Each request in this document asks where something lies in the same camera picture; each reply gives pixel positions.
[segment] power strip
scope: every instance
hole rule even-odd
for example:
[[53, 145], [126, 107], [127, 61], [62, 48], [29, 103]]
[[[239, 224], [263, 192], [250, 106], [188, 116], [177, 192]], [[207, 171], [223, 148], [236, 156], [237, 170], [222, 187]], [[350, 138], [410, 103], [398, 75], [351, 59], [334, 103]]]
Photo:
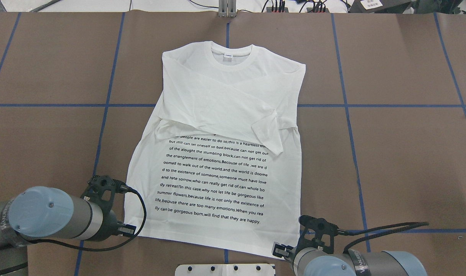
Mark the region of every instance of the power strip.
[[[275, 11], [272, 11], [274, 10], [275, 8], [273, 7], [267, 7], [267, 12], [275, 12]], [[289, 9], [287, 7], [284, 8], [284, 12], [289, 12]]]
[[306, 8], [307, 12], [311, 12], [313, 8]]

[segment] black cable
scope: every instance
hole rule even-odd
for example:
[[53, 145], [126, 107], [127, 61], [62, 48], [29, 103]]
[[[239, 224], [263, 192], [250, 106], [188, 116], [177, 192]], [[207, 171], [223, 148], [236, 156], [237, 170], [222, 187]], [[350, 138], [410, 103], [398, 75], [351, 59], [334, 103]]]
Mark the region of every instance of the black cable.
[[61, 0], [52, 0], [52, 1], [50, 1], [50, 2], [48, 2], [48, 3], [46, 3], [46, 4], [44, 4], [44, 5], [41, 5], [41, 6], [39, 6], [39, 7], [36, 7], [35, 9], [31, 10], [30, 12], [38, 12], [38, 11], [41, 11], [41, 10], [45, 9], [46, 7], [51, 6], [51, 5], [54, 5], [55, 3], [59, 2], [59, 1], [61, 1]]
[[267, 5], [267, 3], [268, 3], [268, 0], [265, 1], [264, 7], [262, 8], [262, 11], [261, 11], [261, 12], [263, 12], [263, 10], [265, 9], [265, 6]]
[[351, 5], [349, 4], [348, 0], [345, 0], [345, 1], [344, 1], [344, 0], [340, 0], [340, 1], [342, 1], [342, 3], [345, 4], [345, 7], [347, 8], [347, 13], [349, 13], [349, 8], [351, 7]]
[[108, 248], [86, 248], [86, 247], [80, 247], [80, 246], [73, 246], [73, 245], [70, 245], [68, 243], [63, 243], [62, 241], [51, 240], [51, 239], [38, 239], [38, 240], [30, 241], [30, 242], [31, 243], [55, 243], [56, 245], [61, 245], [61, 246], [65, 246], [65, 247], [76, 249], [76, 250], [90, 251], [90, 252], [110, 251], [110, 250], [114, 250], [114, 249], [120, 248], [120, 247], [128, 244], [131, 240], [133, 240], [134, 238], [136, 238], [139, 235], [140, 231], [144, 227], [144, 224], [146, 222], [146, 216], [147, 216], [146, 205], [144, 203], [144, 200], [142, 199], [142, 196], [139, 194], [138, 191], [134, 190], [133, 188], [131, 188], [131, 190], [129, 190], [129, 192], [131, 192], [133, 194], [136, 194], [139, 197], [139, 201], [142, 204], [142, 211], [143, 211], [144, 215], [142, 217], [142, 223], [141, 223], [141, 226], [140, 226], [138, 232], [135, 233], [132, 237], [130, 237], [126, 241], [124, 241], [124, 242], [122, 242], [122, 243], [120, 243], [120, 244], [118, 244], [116, 246], [112, 246], [112, 247], [108, 247]]
[[219, 7], [213, 7], [213, 6], [204, 6], [204, 5], [201, 5], [199, 3], [195, 3], [194, 1], [192, 0], [189, 0], [189, 2], [192, 2], [194, 3], [195, 5], [198, 5], [198, 6], [201, 6], [201, 7], [204, 7], [204, 8], [214, 8], [214, 9], [219, 9]]
[[363, 230], [363, 231], [359, 231], [359, 232], [349, 232], [349, 235], [350, 236], [355, 236], [355, 235], [360, 235], [360, 234], [366, 234], [368, 232], [374, 232], [374, 231], [377, 231], [377, 230], [388, 229], [388, 228], [393, 228], [393, 227], [400, 227], [400, 226], [403, 226], [403, 225], [406, 225], [406, 226], [401, 227], [401, 228], [397, 228], [397, 229], [391, 229], [391, 230], [388, 230], [388, 231], [383, 231], [381, 233], [377, 233], [377, 234], [373, 234], [373, 235], [370, 235], [370, 236], [367, 236], [367, 237], [362, 237], [360, 239], [357, 239], [357, 240], [349, 243], [347, 246], [345, 246], [344, 253], [348, 253], [349, 248], [353, 247], [354, 245], [356, 245], [358, 243], [368, 241], [368, 240], [372, 240], [372, 239], [375, 239], [375, 238], [379, 238], [379, 237], [382, 237], [382, 236], [386, 236], [386, 235], [389, 235], [389, 234], [395, 234], [395, 233], [398, 233], [398, 232], [403, 232], [403, 231], [407, 231], [407, 230], [414, 229], [414, 228], [417, 228], [417, 227], [422, 227], [422, 226], [425, 226], [425, 225], [429, 225], [429, 222], [403, 222], [403, 223], [386, 225], [384, 227], [375, 227], [375, 228], [371, 228], [371, 229]]
[[308, 2], [313, 2], [313, 3], [314, 3], [313, 0], [308, 0], [308, 1], [306, 1], [306, 2], [301, 6], [301, 9], [299, 10], [299, 12], [301, 12], [301, 11], [303, 10], [303, 7], [305, 7], [305, 5], [306, 5]]

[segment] grid line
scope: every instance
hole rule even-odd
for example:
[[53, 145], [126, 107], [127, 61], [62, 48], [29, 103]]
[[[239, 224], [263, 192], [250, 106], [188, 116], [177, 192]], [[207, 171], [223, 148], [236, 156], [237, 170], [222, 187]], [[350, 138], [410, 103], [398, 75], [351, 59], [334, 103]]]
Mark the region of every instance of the grid line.
[[[349, 105], [347, 103], [347, 94], [345, 93], [345, 82], [344, 82], [344, 75], [342, 73], [342, 62], [340, 60], [340, 50], [338, 48], [335, 17], [333, 16], [333, 13], [331, 13], [330, 15], [331, 15], [331, 26], [333, 29], [333, 39], [335, 41], [335, 50], [337, 54], [338, 72], [340, 74], [340, 84], [342, 85], [342, 95], [344, 97], [345, 117], [347, 119], [347, 127], [349, 129], [349, 139], [350, 139], [351, 149], [352, 149], [352, 160], [354, 162], [354, 167], [356, 169], [357, 188], [359, 189], [359, 206], [361, 207], [362, 225], [364, 227], [364, 230], [366, 230], [367, 229], [366, 210], [364, 208], [364, 198], [362, 196], [361, 178], [359, 176], [359, 166], [357, 165], [357, 155], [356, 155], [356, 147], [354, 145], [354, 136], [352, 135], [352, 125], [351, 125], [351, 119], [350, 119], [350, 114], [349, 114]], [[369, 243], [369, 240], [366, 240], [366, 250], [368, 253], [371, 252], [371, 245]]]
[[[0, 107], [30, 107], [30, 108], [41, 108], [41, 107], [54, 107], [54, 108], [67, 108], [67, 107], [106, 107], [108, 106], [109, 108], [115, 107], [115, 108], [142, 108], [142, 107], [155, 107], [156, 103], [109, 103], [107, 104], [102, 104], [102, 103], [94, 103], [94, 104], [79, 104], [79, 103], [71, 103], [71, 104], [66, 104], [66, 103], [0, 103]], [[298, 108], [345, 108], [345, 104], [341, 103], [300, 103], [298, 105]], [[348, 103], [347, 104], [348, 108], [462, 108], [463, 105], [392, 105], [392, 104], [362, 104], [362, 103]]]
[[[105, 130], [105, 122], [107, 121], [107, 113], [110, 105], [110, 96], [112, 94], [112, 85], [114, 84], [114, 75], [115, 75], [115, 67], [117, 66], [117, 58], [119, 57], [119, 47], [120, 47], [120, 39], [122, 37], [122, 28], [124, 27], [124, 20], [125, 20], [125, 12], [122, 12], [122, 18], [120, 20], [120, 29], [119, 29], [119, 36], [117, 37], [117, 46], [115, 46], [115, 55], [114, 55], [114, 64], [112, 65], [112, 73], [110, 74], [110, 81], [109, 81], [109, 89], [107, 93], [107, 101], [105, 102], [105, 111], [103, 112], [103, 119], [102, 119], [102, 126], [100, 128], [100, 137], [98, 138], [98, 146], [96, 148], [96, 156], [95, 156], [95, 163], [93, 166], [93, 175], [96, 175], [96, 168], [98, 166], [98, 160], [100, 158], [100, 150], [102, 145], [102, 138], [103, 138], [103, 131]], [[78, 276], [79, 274], [79, 267], [81, 264], [82, 259], [82, 251], [78, 251], [78, 257], [76, 259], [76, 266], [74, 269], [74, 276]]]
[[461, 95], [461, 90], [459, 89], [459, 85], [458, 85], [458, 82], [456, 81], [456, 76], [454, 74], [453, 67], [451, 66], [451, 61], [449, 60], [449, 56], [447, 54], [445, 42], [443, 40], [443, 35], [441, 34], [441, 28], [439, 26], [439, 20], [438, 20], [438, 14], [437, 13], [434, 13], [434, 21], [436, 22], [436, 28], [438, 29], [439, 40], [441, 42], [441, 46], [443, 47], [443, 52], [444, 52], [444, 55], [445, 55], [445, 58], [446, 58], [446, 62], [448, 64], [449, 72], [451, 73], [451, 76], [453, 78], [454, 87], [456, 88], [456, 93], [458, 93], [459, 102], [461, 103], [461, 107], [463, 108], [464, 117], [466, 118], [466, 106], [464, 105], [463, 96]]
[[5, 52], [3, 53], [3, 56], [1, 57], [0, 73], [1, 73], [1, 68], [3, 68], [3, 64], [5, 63], [5, 58], [6, 58], [6, 55], [8, 54], [8, 49], [10, 49], [10, 45], [12, 43], [13, 36], [15, 35], [16, 27], [18, 26], [18, 22], [20, 21], [20, 16], [21, 16], [21, 12], [19, 12], [17, 17], [16, 17], [16, 21], [15, 21], [15, 23], [13, 25], [12, 33], [10, 35], [10, 38], [8, 39], [8, 43], [6, 44]]
[[[388, 229], [384, 229], [384, 230], [377, 230], [377, 231], [374, 231], [374, 232], [371, 232], [372, 234], [377, 234], [377, 233], [381, 233], [381, 232], [385, 232], [387, 231]], [[349, 229], [347, 230], [349, 232], [361, 232], [362, 229]], [[466, 233], [466, 228], [463, 228], [463, 229], [441, 229], [441, 228], [436, 228], [436, 229], [420, 229], [420, 228], [415, 228], [415, 229], [410, 229], [410, 230], [406, 230], [406, 231], [402, 231], [402, 232], [398, 232], [398, 234], [406, 234], [406, 233], [409, 233], [409, 234], [464, 234]], [[314, 231], [308, 231], [308, 234], [309, 235], [313, 235], [315, 234]]]
[[229, 264], [229, 250], [224, 250], [224, 263]]

